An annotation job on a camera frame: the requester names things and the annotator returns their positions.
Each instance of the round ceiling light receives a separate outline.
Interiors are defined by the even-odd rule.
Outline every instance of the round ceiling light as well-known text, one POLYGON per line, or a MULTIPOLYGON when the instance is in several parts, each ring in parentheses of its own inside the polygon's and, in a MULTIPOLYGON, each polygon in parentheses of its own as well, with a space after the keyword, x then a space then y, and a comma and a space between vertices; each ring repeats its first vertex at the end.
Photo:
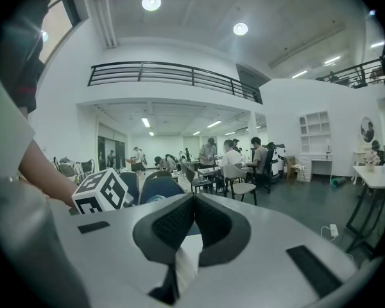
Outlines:
POLYGON ((161 6, 161 0, 142 0, 142 7, 149 12, 157 10, 161 6))
POLYGON ((43 36, 43 42, 46 42, 49 39, 49 35, 46 31, 41 31, 41 35, 43 36))
POLYGON ((238 23, 234 26, 234 33, 236 35, 245 35, 248 32, 248 26, 244 23, 238 23))

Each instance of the power strip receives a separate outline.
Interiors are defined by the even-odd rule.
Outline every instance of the power strip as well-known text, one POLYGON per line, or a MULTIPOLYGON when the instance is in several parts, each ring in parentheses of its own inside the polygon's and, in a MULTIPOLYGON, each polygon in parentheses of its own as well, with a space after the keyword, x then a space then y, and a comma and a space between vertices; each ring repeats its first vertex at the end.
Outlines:
POLYGON ((332 237, 337 237, 339 234, 338 234, 338 228, 336 228, 336 225, 334 223, 331 223, 329 225, 329 229, 331 231, 331 236, 332 237))

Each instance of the flower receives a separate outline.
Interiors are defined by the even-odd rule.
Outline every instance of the flower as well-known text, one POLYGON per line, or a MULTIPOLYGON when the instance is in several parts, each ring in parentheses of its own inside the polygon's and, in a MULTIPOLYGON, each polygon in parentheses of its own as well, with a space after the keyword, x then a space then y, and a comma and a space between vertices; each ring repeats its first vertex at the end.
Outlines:
POLYGON ((376 151, 368 152, 365 155, 365 162, 367 164, 373 164, 373 165, 377 166, 380 161, 381 161, 381 159, 379 158, 378 153, 376 151))

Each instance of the mirror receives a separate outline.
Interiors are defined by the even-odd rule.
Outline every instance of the mirror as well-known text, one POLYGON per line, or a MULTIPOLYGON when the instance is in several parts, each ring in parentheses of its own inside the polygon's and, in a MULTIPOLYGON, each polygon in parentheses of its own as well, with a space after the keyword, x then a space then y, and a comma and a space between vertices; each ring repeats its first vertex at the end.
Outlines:
POLYGON ((369 117, 364 117, 361 122, 361 135, 364 142, 373 141, 375 130, 373 129, 373 123, 369 117))

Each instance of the white column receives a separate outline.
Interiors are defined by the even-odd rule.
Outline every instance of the white column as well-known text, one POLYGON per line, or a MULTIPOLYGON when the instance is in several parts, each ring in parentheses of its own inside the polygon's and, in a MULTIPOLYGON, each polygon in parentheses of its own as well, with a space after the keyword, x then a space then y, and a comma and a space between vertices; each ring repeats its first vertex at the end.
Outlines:
POLYGON ((250 112, 250 116, 248 118, 248 136, 250 140, 254 137, 258 137, 257 119, 255 118, 255 112, 250 112))

